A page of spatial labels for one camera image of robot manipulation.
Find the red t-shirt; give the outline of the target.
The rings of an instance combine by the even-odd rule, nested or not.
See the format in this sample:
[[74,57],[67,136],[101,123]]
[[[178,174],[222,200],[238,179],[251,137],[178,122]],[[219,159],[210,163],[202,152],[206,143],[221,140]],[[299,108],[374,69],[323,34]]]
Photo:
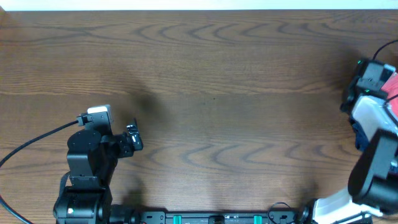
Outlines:
[[397,72],[391,75],[381,90],[387,93],[387,109],[397,119]]

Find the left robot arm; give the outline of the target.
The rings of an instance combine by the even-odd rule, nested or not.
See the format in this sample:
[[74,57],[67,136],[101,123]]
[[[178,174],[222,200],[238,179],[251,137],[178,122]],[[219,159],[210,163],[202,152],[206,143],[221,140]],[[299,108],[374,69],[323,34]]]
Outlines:
[[60,184],[53,207],[57,223],[139,223],[133,208],[114,205],[110,182],[118,160],[143,149],[143,142],[133,121],[126,131],[113,134],[110,122],[94,121],[92,116],[78,119],[84,128],[67,141],[69,172]]

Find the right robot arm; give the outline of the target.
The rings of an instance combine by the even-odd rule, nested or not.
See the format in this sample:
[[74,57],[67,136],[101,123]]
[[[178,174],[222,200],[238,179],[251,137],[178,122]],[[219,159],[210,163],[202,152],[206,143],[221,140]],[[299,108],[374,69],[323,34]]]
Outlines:
[[340,110],[349,116],[362,152],[348,185],[305,207],[301,223],[372,223],[397,214],[397,112],[392,102],[396,68],[375,59],[357,62]]

